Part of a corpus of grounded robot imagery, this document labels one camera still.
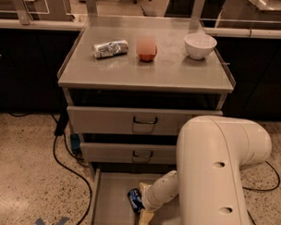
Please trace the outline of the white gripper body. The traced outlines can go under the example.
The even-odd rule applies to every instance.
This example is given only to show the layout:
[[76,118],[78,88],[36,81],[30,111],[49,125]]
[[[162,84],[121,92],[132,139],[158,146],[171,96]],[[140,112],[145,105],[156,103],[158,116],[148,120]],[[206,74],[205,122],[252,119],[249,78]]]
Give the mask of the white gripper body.
[[153,191],[153,187],[149,185],[147,190],[143,193],[141,193],[141,201],[143,207],[147,211],[154,212],[157,209],[160,209],[163,204],[165,203],[163,200],[159,200],[158,197],[155,195]]

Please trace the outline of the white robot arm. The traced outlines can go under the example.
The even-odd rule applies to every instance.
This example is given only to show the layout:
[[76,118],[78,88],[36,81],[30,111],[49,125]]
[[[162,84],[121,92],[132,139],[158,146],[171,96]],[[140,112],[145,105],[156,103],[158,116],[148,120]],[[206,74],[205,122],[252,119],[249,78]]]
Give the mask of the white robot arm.
[[272,141],[260,124],[220,116],[192,118],[177,137],[177,169],[151,185],[142,183],[139,225],[175,197],[181,225],[250,225],[240,168],[260,164]]

